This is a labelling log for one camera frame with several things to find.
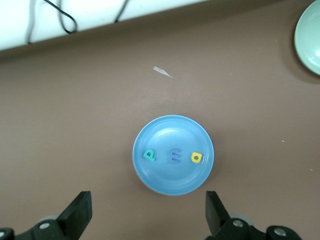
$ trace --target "brown table surface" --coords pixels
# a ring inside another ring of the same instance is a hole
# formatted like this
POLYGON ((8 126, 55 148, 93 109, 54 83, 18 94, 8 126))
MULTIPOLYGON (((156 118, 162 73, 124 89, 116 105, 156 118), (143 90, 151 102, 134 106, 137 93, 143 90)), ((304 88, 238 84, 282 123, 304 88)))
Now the brown table surface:
POLYGON ((293 44, 311 3, 213 0, 0 52, 0 225, 22 233, 90 190, 83 240, 201 240, 215 190, 261 231, 318 239, 320 77, 293 44), (169 114, 215 148, 206 182, 175 197, 132 164, 141 128, 169 114))

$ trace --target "blue bowl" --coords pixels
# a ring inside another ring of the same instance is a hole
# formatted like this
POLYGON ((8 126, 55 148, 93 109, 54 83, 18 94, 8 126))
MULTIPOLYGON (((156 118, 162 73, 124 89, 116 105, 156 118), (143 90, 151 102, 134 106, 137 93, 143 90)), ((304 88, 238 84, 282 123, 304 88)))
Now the blue bowl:
POLYGON ((206 130, 180 115, 149 122, 132 150, 134 169, 141 181, 169 196, 187 194, 201 186, 212 170, 214 155, 206 130))

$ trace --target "screw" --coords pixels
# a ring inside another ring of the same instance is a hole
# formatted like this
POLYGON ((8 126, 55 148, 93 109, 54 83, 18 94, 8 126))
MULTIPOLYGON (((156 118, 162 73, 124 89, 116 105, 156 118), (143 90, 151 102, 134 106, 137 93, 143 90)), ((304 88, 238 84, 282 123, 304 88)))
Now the screw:
POLYGON ((277 234, 278 236, 281 236, 281 237, 287 236, 286 231, 283 230, 283 229, 280 228, 280 227, 275 228, 273 231, 274 231, 274 233, 277 234))
POLYGON ((42 224, 39 226, 39 228, 40 228, 40 229, 46 229, 46 228, 48 228, 49 226, 50 226, 50 223, 45 222, 45 223, 42 223, 42 224))
POLYGON ((242 228, 244 226, 244 223, 238 219, 233 220, 233 225, 238 227, 238 228, 242 228))

